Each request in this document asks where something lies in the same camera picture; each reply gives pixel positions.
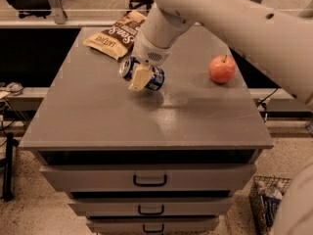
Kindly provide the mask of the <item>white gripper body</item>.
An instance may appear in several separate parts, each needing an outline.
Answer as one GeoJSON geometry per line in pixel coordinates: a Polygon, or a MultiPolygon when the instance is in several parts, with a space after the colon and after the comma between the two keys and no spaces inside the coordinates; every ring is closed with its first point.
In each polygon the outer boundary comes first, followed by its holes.
{"type": "Polygon", "coordinates": [[[172,48],[159,48],[151,43],[142,31],[140,31],[134,41],[131,56],[140,64],[150,64],[152,66],[162,65],[171,54],[172,48]]]}

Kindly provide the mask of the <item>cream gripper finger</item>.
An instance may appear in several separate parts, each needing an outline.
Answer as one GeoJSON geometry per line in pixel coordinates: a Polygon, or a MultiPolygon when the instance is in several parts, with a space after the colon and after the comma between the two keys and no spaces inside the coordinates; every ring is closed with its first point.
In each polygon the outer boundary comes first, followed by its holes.
{"type": "Polygon", "coordinates": [[[141,91],[149,83],[153,76],[153,72],[149,65],[140,64],[134,72],[129,89],[133,91],[141,91]]]}

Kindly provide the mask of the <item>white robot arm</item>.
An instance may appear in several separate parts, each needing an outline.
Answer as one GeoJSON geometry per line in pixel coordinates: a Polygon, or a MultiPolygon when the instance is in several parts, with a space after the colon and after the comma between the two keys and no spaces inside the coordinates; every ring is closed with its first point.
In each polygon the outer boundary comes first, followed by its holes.
{"type": "Polygon", "coordinates": [[[154,0],[134,42],[142,65],[161,65],[192,24],[201,24],[290,95],[313,107],[313,23],[248,0],[154,0]]]}

